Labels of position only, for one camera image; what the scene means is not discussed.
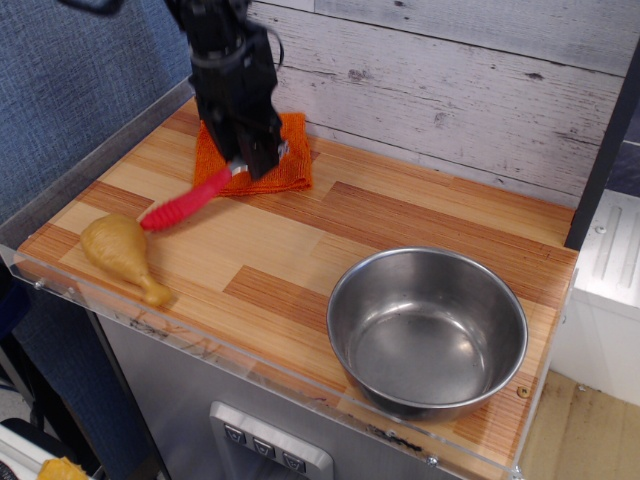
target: wood-pattern surface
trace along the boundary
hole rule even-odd
[[[438,453],[472,476],[501,478],[504,472],[423,430],[513,466],[535,397],[516,390],[535,393],[544,373],[577,256],[562,246],[573,211],[310,138],[313,189],[215,199],[184,223],[149,235],[151,271],[175,292],[158,310],[175,320],[166,322],[119,302],[117,296],[137,301],[140,291],[92,267],[78,239],[107,213],[140,218],[188,190],[198,126],[190,101],[22,245],[25,258],[35,259],[31,268],[42,273],[35,267],[42,262],[80,279],[73,285],[86,304],[108,304],[189,344],[206,344],[264,382],[374,432],[393,429],[406,441],[396,446]],[[444,247],[480,261],[510,285],[528,318],[529,348],[515,379],[456,422],[402,425],[349,401],[367,404],[327,337],[325,309],[340,276],[359,259],[402,245]],[[29,261],[21,265],[30,268]]]

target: plastic chicken leg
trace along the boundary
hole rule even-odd
[[[171,299],[171,290],[149,273],[147,238],[135,219],[119,214],[99,218],[83,230],[80,243],[93,265],[140,286],[149,305],[158,306]]]

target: screw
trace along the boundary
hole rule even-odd
[[[531,396],[531,390],[528,387],[518,387],[516,393],[520,398],[529,398]]]
[[[524,480],[524,477],[522,476],[522,470],[518,465],[516,465],[516,468],[514,470],[515,475],[511,476],[512,480]]]

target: wood plank wall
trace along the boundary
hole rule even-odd
[[[274,104],[309,133],[570,207],[640,37],[637,0],[267,0],[250,18],[280,35]]]

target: metal bowl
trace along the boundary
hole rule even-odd
[[[365,395],[403,418],[449,421],[522,364],[527,321],[496,274],[454,252],[406,247],[347,271],[327,309],[331,345]]]

